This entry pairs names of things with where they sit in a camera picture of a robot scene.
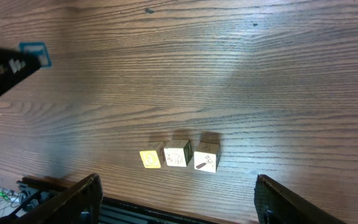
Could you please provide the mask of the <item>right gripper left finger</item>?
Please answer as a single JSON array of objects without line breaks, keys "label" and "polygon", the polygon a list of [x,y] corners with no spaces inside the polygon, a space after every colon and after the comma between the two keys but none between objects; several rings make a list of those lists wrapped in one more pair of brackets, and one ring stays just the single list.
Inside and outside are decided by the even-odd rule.
[{"label": "right gripper left finger", "polygon": [[[7,223],[98,223],[103,189],[100,176],[90,174],[71,187],[65,188],[51,181],[24,177],[18,181],[27,189],[36,192],[26,197],[12,213],[1,217],[0,224]],[[42,193],[51,196],[36,205],[33,210],[18,217],[17,212],[26,207],[32,200],[40,199]]]}]

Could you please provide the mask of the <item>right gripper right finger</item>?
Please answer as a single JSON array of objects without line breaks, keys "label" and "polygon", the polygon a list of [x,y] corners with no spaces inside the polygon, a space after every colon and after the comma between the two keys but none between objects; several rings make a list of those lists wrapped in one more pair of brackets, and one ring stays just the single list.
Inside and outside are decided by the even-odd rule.
[{"label": "right gripper right finger", "polygon": [[344,224],[267,175],[258,175],[254,205],[261,224]]}]

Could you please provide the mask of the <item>red edged frog block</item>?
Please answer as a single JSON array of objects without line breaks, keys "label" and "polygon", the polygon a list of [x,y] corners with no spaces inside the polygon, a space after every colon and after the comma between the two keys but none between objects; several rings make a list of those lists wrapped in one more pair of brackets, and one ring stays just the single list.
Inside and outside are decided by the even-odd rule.
[{"label": "red edged frog block", "polygon": [[35,55],[42,68],[50,68],[52,66],[52,61],[44,42],[21,42],[19,50],[25,54]]}]

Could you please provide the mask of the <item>animal picture wooden block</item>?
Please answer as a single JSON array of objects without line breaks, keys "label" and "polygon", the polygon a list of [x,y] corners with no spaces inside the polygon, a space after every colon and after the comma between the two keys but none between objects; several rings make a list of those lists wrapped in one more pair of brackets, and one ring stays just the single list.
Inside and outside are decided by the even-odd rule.
[{"label": "animal picture wooden block", "polygon": [[164,147],[165,159],[167,166],[186,167],[191,158],[193,151],[189,139],[173,139]]}]

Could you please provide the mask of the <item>hammer picture wooden block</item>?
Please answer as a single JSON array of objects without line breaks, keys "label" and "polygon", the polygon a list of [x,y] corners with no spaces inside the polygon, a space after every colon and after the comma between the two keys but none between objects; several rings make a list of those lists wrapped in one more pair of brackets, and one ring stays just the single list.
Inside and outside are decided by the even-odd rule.
[{"label": "hammer picture wooden block", "polygon": [[200,141],[194,151],[194,168],[205,172],[216,173],[220,157],[220,145]]}]

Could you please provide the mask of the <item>yellow G letter block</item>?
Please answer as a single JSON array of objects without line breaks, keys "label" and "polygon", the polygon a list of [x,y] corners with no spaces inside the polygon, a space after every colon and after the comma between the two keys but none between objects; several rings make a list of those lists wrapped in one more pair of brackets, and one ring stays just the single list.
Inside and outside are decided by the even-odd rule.
[{"label": "yellow G letter block", "polygon": [[146,147],[139,152],[143,165],[146,169],[159,169],[165,162],[164,153],[165,142],[149,142]]}]

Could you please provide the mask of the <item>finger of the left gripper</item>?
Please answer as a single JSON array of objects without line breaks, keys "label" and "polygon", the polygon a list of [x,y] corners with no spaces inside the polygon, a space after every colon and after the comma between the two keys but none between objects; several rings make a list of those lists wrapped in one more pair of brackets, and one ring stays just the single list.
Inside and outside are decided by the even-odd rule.
[{"label": "finger of the left gripper", "polygon": [[0,48],[0,96],[40,68],[35,55]]}]

